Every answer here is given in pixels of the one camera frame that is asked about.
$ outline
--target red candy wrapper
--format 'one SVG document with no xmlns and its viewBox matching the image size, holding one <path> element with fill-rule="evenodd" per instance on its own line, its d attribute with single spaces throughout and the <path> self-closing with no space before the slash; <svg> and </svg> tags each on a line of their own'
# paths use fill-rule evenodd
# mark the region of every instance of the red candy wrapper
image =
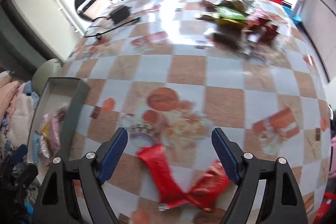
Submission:
<svg viewBox="0 0 336 224">
<path fill-rule="evenodd" d="M 230 183 L 221 162 L 216 160 L 189 190 L 187 198 L 196 207 L 201 207 L 208 212 L 212 211 L 217 197 Z"/>
<path fill-rule="evenodd" d="M 157 143 L 154 146 L 143 148 L 136 154 L 149 169 L 160 193 L 160 211 L 165 211 L 188 202 L 186 194 L 182 192 L 181 188 L 171 177 L 164 149 L 165 147 L 162 143 Z"/>
</svg>

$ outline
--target black cable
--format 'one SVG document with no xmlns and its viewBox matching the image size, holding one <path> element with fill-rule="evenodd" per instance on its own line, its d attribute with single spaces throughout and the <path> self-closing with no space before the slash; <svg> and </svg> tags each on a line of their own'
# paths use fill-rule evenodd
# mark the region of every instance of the black cable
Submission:
<svg viewBox="0 0 336 224">
<path fill-rule="evenodd" d="M 102 32 L 102 33 L 96 33 L 96 34 L 93 34 L 93 35 L 86 35 L 86 32 L 89 30 L 89 29 L 87 29 L 87 30 L 85 31 L 83 37 L 86 37 L 86 38 L 89 38 L 89 37 L 97 37 L 97 39 L 100 39 L 99 37 L 100 37 L 101 35 L 106 34 L 106 33 L 110 32 L 110 31 L 113 31 L 113 30 L 115 30 L 115 29 L 117 29 L 117 28 L 119 28 L 119 27 L 121 27 L 121 26 L 123 26 L 123 25 L 126 25 L 126 24 L 128 24 L 128 23 L 131 23 L 131 22 L 134 22 L 134 21 L 139 21 L 140 19 L 141 19 L 141 17 L 133 18 L 132 20 L 127 21 L 127 22 L 124 22 L 123 24 L 120 24 L 120 25 L 118 25 L 117 27 L 114 27 L 114 28 L 112 28 L 112 29 L 110 29 L 110 30 L 107 30 L 107 31 Z"/>
</svg>

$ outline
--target wall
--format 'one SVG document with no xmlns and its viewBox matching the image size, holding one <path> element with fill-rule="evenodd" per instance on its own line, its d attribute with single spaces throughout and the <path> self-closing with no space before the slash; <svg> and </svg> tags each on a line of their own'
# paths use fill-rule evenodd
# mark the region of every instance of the wall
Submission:
<svg viewBox="0 0 336 224">
<path fill-rule="evenodd" d="M 58 10 L 54 0 L 12 0 L 29 27 L 65 61 L 77 44 L 80 34 Z"/>
<path fill-rule="evenodd" d="M 336 0 L 303 0 L 302 23 L 328 72 L 330 83 L 325 86 L 328 104 L 336 108 Z"/>
<path fill-rule="evenodd" d="M 0 7 L 0 68 L 28 80 L 45 61 L 16 30 Z"/>
</svg>

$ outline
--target table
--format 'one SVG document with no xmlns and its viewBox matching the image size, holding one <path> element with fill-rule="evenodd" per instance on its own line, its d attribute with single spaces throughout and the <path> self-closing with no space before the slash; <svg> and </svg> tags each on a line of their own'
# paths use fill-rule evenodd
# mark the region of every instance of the table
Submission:
<svg viewBox="0 0 336 224">
<path fill-rule="evenodd" d="M 203 10 L 199 1 L 120 2 L 114 7 L 126 3 L 141 21 L 101 40 L 80 40 L 62 71 L 91 86 L 72 158 L 96 151 L 116 128 L 126 127 L 128 144 L 103 185 L 115 215 L 134 224 L 219 223 L 236 190 L 233 184 L 218 198 L 213 214 L 191 205 L 160 212 L 157 189 L 135 154 L 139 147 L 162 141 L 169 148 L 173 178 L 188 191 L 217 159 L 210 134 L 221 127 L 258 158 L 288 160 L 312 223 L 327 182 L 330 125 L 322 83 L 307 60 L 300 32 L 280 5 L 256 0 L 256 8 L 280 26 L 282 57 L 255 65 L 206 39 L 203 33 L 214 25 L 194 19 Z M 264 186 L 261 181 L 248 223 L 255 223 Z M 80 190 L 77 195 L 89 219 Z"/>
</svg>

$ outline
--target blue gripper pad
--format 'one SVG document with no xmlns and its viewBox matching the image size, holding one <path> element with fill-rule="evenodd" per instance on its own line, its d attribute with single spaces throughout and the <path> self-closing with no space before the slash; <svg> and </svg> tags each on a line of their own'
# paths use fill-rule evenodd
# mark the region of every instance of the blue gripper pad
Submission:
<svg viewBox="0 0 336 224">
<path fill-rule="evenodd" d="M 100 173 L 97 177 L 100 185 L 102 185 L 106 180 L 109 180 L 112 177 L 118 161 L 125 150 L 127 141 L 127 130 L 124 128 L 118 128 L 111 140 L 102 143 L 97 150 L 97 153 L 99 153 L 101 148 L 104 149 L 104 145 L 106 146 L 111 144 L 110 148 L 105 151 L 105 156 L 100 162 Z"/>
<path fill-rule="evenodd" d="M 23 160 L 23 157 L 27 154 L 27 152 L 27 146 L 24 144 L 20 145 L 20 147 L 11 155 L 9 163 L 13 166 L 17 165 Z"/>
<path fill-rule="evenodd" d="M 229 178 L 229 180 L 232 180 L 236 185 L 239 185 L 241 178 L 238 173 L 238 163 L 235 160 L 235 157 L 230 152 L 230 149 L 224 141 L 223 137 L 216 129 L 212 131 L 211 142 L 220 162 L 223 165 L 227 177 Z"/>
</svg>

